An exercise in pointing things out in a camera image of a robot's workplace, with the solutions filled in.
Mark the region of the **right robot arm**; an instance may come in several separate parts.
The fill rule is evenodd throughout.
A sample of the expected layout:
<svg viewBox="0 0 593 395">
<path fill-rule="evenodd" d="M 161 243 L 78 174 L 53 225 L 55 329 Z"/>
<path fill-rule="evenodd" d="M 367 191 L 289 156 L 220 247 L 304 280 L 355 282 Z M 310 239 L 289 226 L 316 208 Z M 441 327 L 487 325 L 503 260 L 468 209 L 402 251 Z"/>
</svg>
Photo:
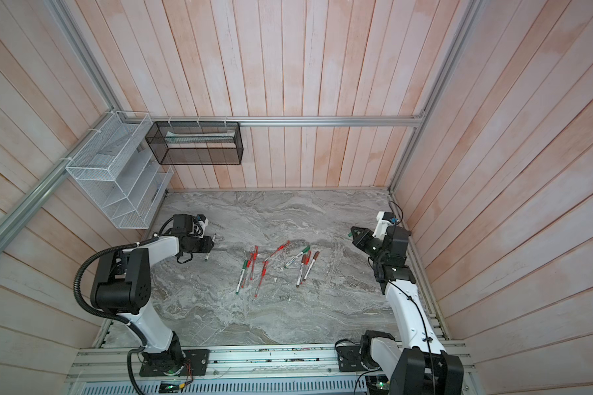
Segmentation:
<svg viewBox="0 0 593 395">
<path fill-rule="evenodd" d="M 389 225 L 374 232 L 351 228 L 353 245 L 367 254 L 374 278 L 395 316 L 400 339 L 378 331 L 362 337 L 362 363 L 389 380 L 390 394 L 460 394 L 465 369 L 438 340 L 419 301 L 418 286 L 406 264 L 410 232 Z"/>
</svg>

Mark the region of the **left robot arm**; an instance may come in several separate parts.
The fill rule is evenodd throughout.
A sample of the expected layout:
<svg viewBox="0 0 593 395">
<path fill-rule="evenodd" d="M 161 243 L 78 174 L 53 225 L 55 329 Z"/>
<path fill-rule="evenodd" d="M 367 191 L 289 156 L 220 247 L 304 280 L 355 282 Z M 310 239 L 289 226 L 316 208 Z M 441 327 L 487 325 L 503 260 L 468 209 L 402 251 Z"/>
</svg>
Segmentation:
<svg viewBox="0 0 593 395">
<path fill-rule="evenodd" d="M 179 337 L 156 313 L 152 267 L 168 258 L 189 263 L 214 247 L 203 214 L 176 214 L 152 238 L 111 247 L 90 256 L 77 270 L 73 296 L 87 313 L 125 325 L 140 341 L 144 364 L 174 375 L 184 365 Z"/>
</svg>

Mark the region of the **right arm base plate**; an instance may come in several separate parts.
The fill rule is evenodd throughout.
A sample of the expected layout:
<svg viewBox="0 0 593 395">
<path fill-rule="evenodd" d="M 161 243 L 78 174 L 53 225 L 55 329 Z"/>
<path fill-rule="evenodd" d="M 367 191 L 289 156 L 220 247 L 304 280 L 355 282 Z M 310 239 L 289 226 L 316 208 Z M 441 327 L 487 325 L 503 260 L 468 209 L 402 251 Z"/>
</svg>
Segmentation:
<svg viewBox="0 0 593 395">
<path fill-rule="evenodd" d="M 340 372 L 372 371 L 365 366 L 361 356 L 361 347 L 354 344 L 339 344 L 334 347 Z"/>
</svg>

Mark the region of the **green marker pen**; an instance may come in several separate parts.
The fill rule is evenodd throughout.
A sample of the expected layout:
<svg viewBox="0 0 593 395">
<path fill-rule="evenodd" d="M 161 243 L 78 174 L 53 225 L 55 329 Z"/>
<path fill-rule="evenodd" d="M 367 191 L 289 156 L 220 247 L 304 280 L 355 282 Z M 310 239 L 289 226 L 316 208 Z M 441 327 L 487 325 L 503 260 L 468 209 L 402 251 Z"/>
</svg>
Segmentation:
<svg viewBox="0 0 593 395">
<path fill-rule="evenodd" d="M 210 239 L 210 240 L 206 242 L 207 251 L 206 251 L 206 254 L 205 254 L 205 256 L 204 256 L 204 261 L 205 261 L 205 262 L 209 261 L 209 258 L 210 258 L 210 253 L 211 253 L 212 249 L 213 249 L 213 248 L 214 248 L 214 246 L 215 246 L 215 240 L 216 240 L 216 237 L 217 237 L 217 234 L 214 234 L 214 235 L 212 235 L 212 236 L 209 236 L 209 239 Z"/>
<path fill-rule="evenodd" d="M 300 251 L 299 253 L 297 253 L 294 257 L 290 258 L 290 260 L 288 260 L 285 265 L 283 265 L 284 268 L 288 268 L 290 265 L 292 265 L 293 263 L 295 263 L 296 261 L 298 261 L 298 259 L 300 259 L 302 256 L 306 255 L 309 253 L 311 249 L 311 245 L 306 246 L 306 248 L 304 248 L 302 251 Z"/>
<path fill-rule="evenodd" d="M 241 288 L 240 288 L 240 282 L 241 282 L 241 279 L 242 279 L 242 271 L 243 271 L 243 268 L 244 268 L 244 264 L 245 264 L 245 262 L 243 263 L 242 269 L 240 271 L 240 277 L 239 277 L 239 281 L 238 281 L 238 285 L 237 285 L 237 290 L 236 290 L 236 294 L 237 295 L 240 293 L 240 290 L 241 290 Z"/>
</svg>

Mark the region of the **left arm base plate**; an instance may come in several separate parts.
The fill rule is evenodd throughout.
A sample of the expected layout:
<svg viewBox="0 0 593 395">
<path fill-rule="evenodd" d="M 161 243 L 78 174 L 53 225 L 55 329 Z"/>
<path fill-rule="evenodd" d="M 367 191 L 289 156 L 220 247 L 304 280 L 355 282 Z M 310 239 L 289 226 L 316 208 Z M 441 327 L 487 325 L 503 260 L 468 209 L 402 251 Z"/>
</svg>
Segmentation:
<svg viewBox="0 0 593 395">
<path fill-rule="evenodd" d="M 209 362 L 209 349 L 184 349 L 181 353 L 143 353 L 141 377 L 204 376 Z"/>
</svg>

